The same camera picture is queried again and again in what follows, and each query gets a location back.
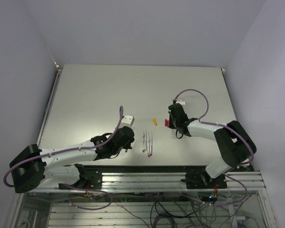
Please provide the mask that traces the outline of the green pen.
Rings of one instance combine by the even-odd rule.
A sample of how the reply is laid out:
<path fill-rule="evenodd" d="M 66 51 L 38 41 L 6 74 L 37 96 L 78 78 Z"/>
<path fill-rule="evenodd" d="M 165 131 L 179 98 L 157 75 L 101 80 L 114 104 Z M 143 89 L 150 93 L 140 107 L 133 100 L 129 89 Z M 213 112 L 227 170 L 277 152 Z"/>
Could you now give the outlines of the green pen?
<path fill-rule="evenodd" d="M 142 131 L 142 152 L 145 152 L 145 130 Z"/>

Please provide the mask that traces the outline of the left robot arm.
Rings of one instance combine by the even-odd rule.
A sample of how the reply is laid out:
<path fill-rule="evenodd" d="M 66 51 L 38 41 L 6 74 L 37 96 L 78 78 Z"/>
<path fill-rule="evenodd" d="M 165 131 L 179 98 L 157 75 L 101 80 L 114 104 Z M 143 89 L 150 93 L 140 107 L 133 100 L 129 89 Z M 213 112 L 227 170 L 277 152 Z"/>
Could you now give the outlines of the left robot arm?
<path fill-rule="evenodd" d="M 31 144 L 9 164 L 8 173 L 12 175 L 13 184 L 7 183 L 8 174 L 4 176 L 4 183 L 8 187 L 13 187 L 16 193 L 26 193 L 51 178 L 49 171 L 52 169 L 79 162 L 110 159 L 118 155 L 122 149 L 132 149 L 133 142 L 134 131 L 124 126 L 113 133 L 96 136 L 64 149 L 40 149 L 36 144 Z"/>

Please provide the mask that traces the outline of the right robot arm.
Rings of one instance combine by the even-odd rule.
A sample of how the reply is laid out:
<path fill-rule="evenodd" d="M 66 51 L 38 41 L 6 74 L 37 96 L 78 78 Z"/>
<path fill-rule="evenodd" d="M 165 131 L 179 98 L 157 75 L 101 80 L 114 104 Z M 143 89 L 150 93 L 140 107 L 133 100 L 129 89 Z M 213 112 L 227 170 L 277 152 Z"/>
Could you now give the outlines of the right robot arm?
<path fill-rule="evenodd" d="M 238 121 L 227 124 L 203 122 L 198 118 L 188 118 L 183 106 L 173 103 L 168 107 L 169 125 L 181 136 L 200 137 L 217 143 L 220 157 L 205 168 L 200 183 L 205 188 L 212 187 L 221 174 L 254 158 L 256 145 Z"/>

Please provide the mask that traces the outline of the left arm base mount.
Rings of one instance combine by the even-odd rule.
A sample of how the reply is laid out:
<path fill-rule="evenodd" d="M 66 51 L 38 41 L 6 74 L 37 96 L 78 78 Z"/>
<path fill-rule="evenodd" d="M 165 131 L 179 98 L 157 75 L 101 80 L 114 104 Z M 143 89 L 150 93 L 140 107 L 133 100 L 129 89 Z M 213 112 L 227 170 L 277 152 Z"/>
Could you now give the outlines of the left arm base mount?
<path fill-rule="evenodd" d="M 60 190 L 100 190 L 102 187 L 102 175 L 98 170 L 92 168 L 91 166 L 84 166 L 81 164 L 76 164 L 74 166 L 76 174 L 75 180 L 68 179 L 69 183 L 66 181 L 59 183 Z"/>

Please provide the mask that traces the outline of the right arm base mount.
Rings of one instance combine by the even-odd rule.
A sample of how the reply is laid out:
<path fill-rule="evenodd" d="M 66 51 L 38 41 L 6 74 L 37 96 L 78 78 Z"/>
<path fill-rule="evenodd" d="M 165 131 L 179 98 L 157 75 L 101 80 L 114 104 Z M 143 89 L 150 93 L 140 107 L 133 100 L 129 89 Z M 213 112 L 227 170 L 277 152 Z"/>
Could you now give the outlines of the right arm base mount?
<path fill-rule="evenodd" d="M 227 182 L 224 174 L 217 178 L 211 178 L 205 171 L 201 173 L 188 172 L 181 182 L 186 184 L 187 189 L 226 189 Z"/>

